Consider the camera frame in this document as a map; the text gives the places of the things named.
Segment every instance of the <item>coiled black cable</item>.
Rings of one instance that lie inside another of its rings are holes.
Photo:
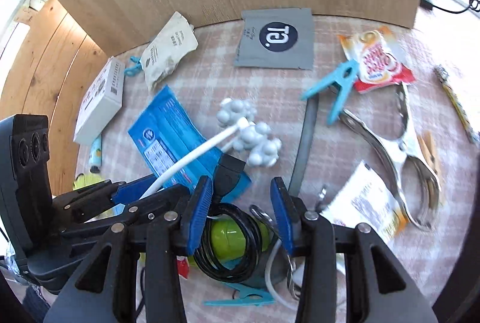
[[[203,229],[200,246],[193,258],[202,272],[217,281],[240,283],[251,277],[255,271],[262,252],[262,234],[255,220],[240,208],[228,203],[212,203],[208,212],[215,217],[226,214],[240,228],[245,238],[245,252],[240,262],[232,269],[220,263],[212,248],[212,219],[207,218]]]
[[[469,5],[462,10],[449,10],[449,9],[445,9],[444,7],[436,6],[434,4],[431,4],[431,5],[433,7],[436,7],[437,9],[443,10],[444,12],[452,13],[452,14],[464,13],[469,9],[477,13],[480,12],[480,0],[469,0]]]

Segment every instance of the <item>blue package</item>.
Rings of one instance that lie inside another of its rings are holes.
[[[128,134],[157,177],[206,141],[168,86],[155,96],[128,130]],[[163,185],[164,188],[182,184],[192,193],[202,175],[213,178],[221,155],[220,149],[212,148],[174,174]],[[227,194],[222,202],[235,200],[250,183],[250,178],[243,172],[234,190]]]

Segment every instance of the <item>black cable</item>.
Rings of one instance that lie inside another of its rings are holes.
[[[200,246],[195,250],[193,258],[202,272],[217,281],[241,283],[251,277],[257,268],[262,252],[262,234],[253,218],[240,208],[228,203],[213,203],[209,216],[226,214],[240,228],[245,238],[245,252],[240,262],[233,268],[226,268],[220,263],[212,248],[212,219],[207,218],[203,229]]]
[[[1,234],[3,235],[3,237],[5,238],[5,240],[6,240],[7,242],[10,242],[10,239],[8,239],[7,234],[5,234],[5,231],[3,231],[3,229],[2,229],[1,227],[0,227],[0,232],[1,232]]]
[[[140,303],[135,311],[135,320],[138,319],[140,312],[142,312],[143,307],[145,307],[145,266],[140,272],[140,292],[142,293],[142,299],[140,300]]]
[[[240,262],[229,269],[223,266],[212,248],[212,219],[207,218],[203,228],[200,246],[193,253],[198,267],[209,277],[217,281],[240,283],[251,277],[260,261],[262,253],[262,233],[260,227],[249,214],[233,204],[220,202],[237,185],[245,167],[245,162],[228,154],[222,154],[213,177],[213,195],[208,215],[216,217],[223,214],[231,217],[245,238],[245,251]]]
[[[452,13],[452,14],[464,13],[469,9],[477,13],[480,12],[480,0],[469,0],[469,5],[462,10],[448,10],[448,9],[445,9],[444,7],[436,6],[434,4],[431,4],[431,5],[433,7],[436,7],[437,9],[443,10],[444,12]]]

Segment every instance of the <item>bumpy white object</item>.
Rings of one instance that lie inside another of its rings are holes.
[[[240,134],[236,137],[233,142],[233,149],[238,152],[251,150],[261,142],[264,142],[271,131],[268,124],[265,123],[250,125],[241,130]]]
[[[220,103],[220,106],[222,109],[217,113],[220,127],[232,126],[241,117],[245,117],[250,122],[250,126],[243,128],[235,139],[222,148],[222,151],[229,151],[231,148],[239,153],[250,151],[247,158],[248,166],[272,167],[277,162],[282,142],[277,138],[268,139],[268,135],[272,132],[268,124],[260,122],[255,125],[253,123],[257,110],[250,101],[226,98]]]
[[[245,117],[248,121],[253,121],[257,110],[251,105],[250,101],[232,100],[225,98],[221,103],[221,110],[217,113],[217,120],[220,127],[230,127]]]
[[[282,147],[282,142],[278,138],[264,140],[257,144],[247,159],[247,165],[250,167],[272,167],[277,163],[278,151]]]

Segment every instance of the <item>red packet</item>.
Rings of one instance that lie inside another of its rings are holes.
[[[360,65],[354,83],[359,93],[400,82],[415,82],[405,53],[388,27],[381,26],[352,36],[338,35],[338,38],[346,58],[354,59]]]
[[[190,273],[190,265],[187,257],[177,256],[177,270],[178,275],[188,280],[188,274]]]

